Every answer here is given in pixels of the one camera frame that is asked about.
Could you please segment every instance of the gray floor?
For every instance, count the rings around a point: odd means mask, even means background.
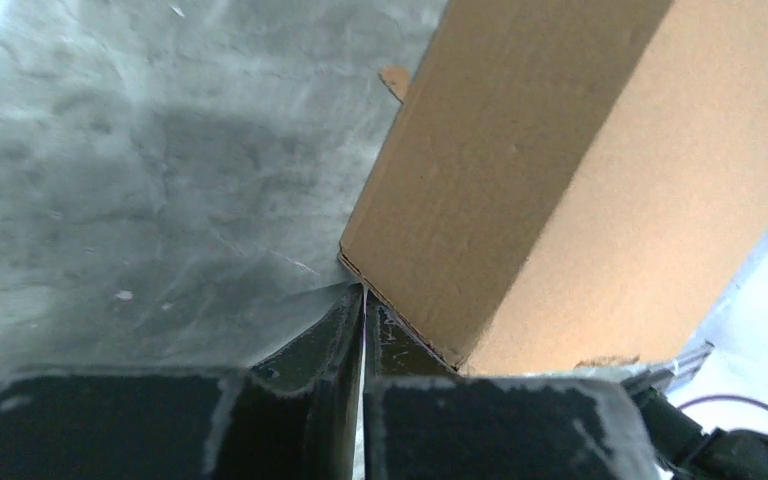
[[[443,0],[0,0],[0,375],[245,365],[317,320]]]

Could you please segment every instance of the wire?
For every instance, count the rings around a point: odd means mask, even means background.
[[[758,407],[762,410],[765,410],[768,412],[768,405],[760,400],[755,400],[754,398],[744,397],[742,395],[731,395],[731,394],[719,394],[719,395],[706,395],[704,397],[699,397],[695,400],[690,400],[688,402],[682,403],[679,405],[679,410],[684,410],[686,408],[692,407],[694,405],[699,405],[702,403],[709,403],[709,402],[719,402],[719,401],[731,401],[731,402],[738,402],[738,403],[745,403],[748,405],[752,405],[753,407]]]

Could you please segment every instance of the cardboard box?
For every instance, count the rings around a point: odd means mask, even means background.
[[[671,358],[767,228],[768,2],[452,0],[341,251],[503,375]]]

